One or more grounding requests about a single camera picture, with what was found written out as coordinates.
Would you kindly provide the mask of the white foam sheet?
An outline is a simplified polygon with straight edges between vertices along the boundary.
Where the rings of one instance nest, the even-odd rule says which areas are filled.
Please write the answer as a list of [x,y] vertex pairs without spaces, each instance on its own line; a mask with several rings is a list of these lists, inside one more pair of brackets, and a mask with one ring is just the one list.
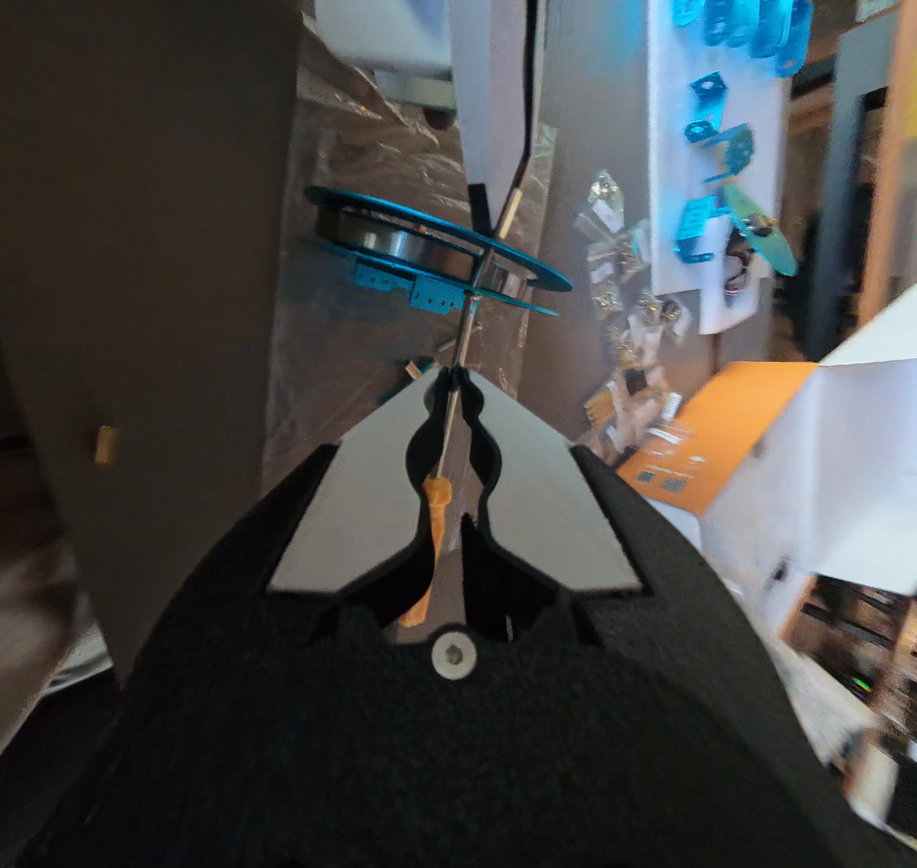
[[[650,285],[659,296],[697,293],[698,331],[715,335],[757,313],[759,282],[775,271],[744,241],[727,214],[706,227],[704,248],[714,251],[714,259],[683,265],[673,252],[682,209],[689,200],[721,193],[731,182],[777,220],[791,77],[775,77],[768,60],[752,57],[751,45],[707,46],[703,17],[686,27],[674,26],[671,2],[648,0]],[[714,71],[721,72],[727,85],[720,132],[750,124],[756,151],[744,172],[705,185],[704,179],[717,173],[718,159],[704,150],[704,142],[688,144],[683,129],[693,115],[691,83]]]

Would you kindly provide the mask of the blue angled bracket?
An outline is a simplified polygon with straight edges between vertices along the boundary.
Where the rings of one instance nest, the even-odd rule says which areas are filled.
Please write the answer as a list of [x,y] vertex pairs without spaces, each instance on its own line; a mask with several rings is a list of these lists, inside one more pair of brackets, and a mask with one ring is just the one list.
[[742,123],[719,132],[704,142],[704,150],[718,159],[717,173],[704,179],[705,185],[738,176],[748,167],[756,151],[754,130]]

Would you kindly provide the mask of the pile of small hardware bags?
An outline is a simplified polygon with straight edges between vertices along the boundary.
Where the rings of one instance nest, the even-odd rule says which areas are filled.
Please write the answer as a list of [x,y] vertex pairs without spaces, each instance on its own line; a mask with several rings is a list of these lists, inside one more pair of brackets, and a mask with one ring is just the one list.
[[623,190],[607,169],[592,177],[574,228],[586,240],[587,293],[608,366],[583,404],[582,442],[614,465],[673,423],[682,395],[671,388],[662,347],[678,342],[680,322],[691,318],[682,301],[652,292],[650,222],[626,223]]

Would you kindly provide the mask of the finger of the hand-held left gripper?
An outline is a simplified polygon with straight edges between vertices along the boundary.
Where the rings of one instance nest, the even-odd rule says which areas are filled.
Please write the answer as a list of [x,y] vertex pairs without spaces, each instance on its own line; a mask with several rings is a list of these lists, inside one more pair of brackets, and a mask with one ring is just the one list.
[[406,0],[424,28],[448,39],[441,74],[373,68],[388,99],[456,118],[471,226],[497,235],[521,187],[537,129],[547,0]]
[[315,30],[339,60],[356,67],[452,72],[447,0],[315,0]]

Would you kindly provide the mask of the clear plastic bag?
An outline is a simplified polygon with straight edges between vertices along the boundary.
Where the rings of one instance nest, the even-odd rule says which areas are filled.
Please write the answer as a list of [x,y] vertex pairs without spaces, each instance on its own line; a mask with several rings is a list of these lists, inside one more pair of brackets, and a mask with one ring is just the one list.
[[407,293],[362,289],[352,263],[310,242],[318,185],[394,201],[458,224],[470,219],[455,127],[387,102],[368,74],[336,60],[304,16],[296,75],[279,278],[269,348],[260,491],[331,444],[411,382],[403,362],[458,336],[460,310],[412,308]]

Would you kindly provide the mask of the teal oval plate with servo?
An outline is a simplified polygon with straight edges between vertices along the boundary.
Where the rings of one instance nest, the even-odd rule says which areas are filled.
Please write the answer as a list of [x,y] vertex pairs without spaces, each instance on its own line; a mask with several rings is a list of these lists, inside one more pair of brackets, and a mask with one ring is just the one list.
[[725,183],[721,197],[733,227],[752,250],[779,275],[794,277],[798,264],[778,221],[734,183]]

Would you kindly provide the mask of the orange white cardboard box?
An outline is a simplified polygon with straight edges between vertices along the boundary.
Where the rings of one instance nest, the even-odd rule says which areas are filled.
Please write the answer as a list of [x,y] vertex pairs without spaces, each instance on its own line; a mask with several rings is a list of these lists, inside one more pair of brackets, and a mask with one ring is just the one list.
[[617,472],[774,634],[815,576],[914,596],[915,287],[819,363],[730,364]]

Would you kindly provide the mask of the wide blue U bracket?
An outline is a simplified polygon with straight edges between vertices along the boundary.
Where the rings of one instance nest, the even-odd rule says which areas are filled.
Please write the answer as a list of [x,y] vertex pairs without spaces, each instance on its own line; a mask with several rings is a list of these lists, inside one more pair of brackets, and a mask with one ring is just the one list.
[[706,227],[710,220],[726,215],[725,201],[720,193],[689,200],[685,203],[674,238],[673,252],[685,266],[710,262],[715,253],[704,248]]

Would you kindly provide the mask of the blue round turntable assembly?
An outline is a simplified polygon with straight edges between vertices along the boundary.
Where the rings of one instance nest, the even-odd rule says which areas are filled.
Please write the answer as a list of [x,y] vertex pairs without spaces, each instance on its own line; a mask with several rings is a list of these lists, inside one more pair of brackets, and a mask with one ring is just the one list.
[[572,289],[556,268],[431,214],[322,186],[305,187],[304,198],[315,209],[311,243],[348,259],[356,286],[405,291],[419,311],[447,315],[473,298],[525,309],[532,290]]

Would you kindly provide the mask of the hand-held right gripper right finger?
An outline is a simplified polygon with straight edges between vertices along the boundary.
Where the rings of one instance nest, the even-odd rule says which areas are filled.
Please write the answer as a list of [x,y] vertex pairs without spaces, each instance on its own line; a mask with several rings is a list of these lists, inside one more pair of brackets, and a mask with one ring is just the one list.
[[582,596],[643,587],[573,444],[477,372],[459,370],[478,523],[496,550]]

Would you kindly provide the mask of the small blue bracket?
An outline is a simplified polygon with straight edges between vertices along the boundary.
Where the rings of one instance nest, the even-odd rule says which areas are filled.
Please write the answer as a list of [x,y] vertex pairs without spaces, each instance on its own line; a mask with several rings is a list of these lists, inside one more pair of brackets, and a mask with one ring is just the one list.
[[722,127],[727,85],[721,72],[710,72],[690,85],[695,95],[693,115],[684,126],[683,135],[690,145],[716,137]]

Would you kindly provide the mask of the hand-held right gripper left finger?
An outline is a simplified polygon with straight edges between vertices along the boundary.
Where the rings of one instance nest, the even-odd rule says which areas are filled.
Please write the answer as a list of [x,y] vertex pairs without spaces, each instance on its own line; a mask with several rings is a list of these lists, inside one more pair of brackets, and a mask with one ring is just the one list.
[[434,368],[346,432],[270,578],[275,594],[333,596],[408,549],[440,459],[448,370]]

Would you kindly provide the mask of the long orange rod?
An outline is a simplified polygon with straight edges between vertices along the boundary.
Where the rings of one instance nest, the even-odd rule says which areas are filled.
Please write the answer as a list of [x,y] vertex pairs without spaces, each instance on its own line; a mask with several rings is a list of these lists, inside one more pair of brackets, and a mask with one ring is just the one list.
[[[472,275],[472,289],[480,287],[480,281],[490,266],[495,250],[494,245],[487,247],[481,258],[480,264],[474,270]],[[424,492],[427,497],[431,535],[434,549],[434,572],[440,557],[442,542],[446,530],[446,510],[451,502],[452,484],[447,477],[443,476],[446,455],[448,452],[449,442],[453,423],[455,420],[456,410],[459,403],[458,385],[454,383],[456,370],[464,366],[471,333],[475,324],[477,310],[480,305],[480,296],[469,292],[466,294],[462,307],[462,313],[459,323],[457,341],[453,350],[453,356],[450,362],[450,390],[448,395],[447,413],[445,420],[445,429],[443,435],[442,449],[439,462],[434,476],[428,476],[424,481]],[[418,628],[425,624],[429,609],[429,603],[432,594],[432,583],[427,588],[426,593],[414,604],[398,621],[398,625],[405,629]]]

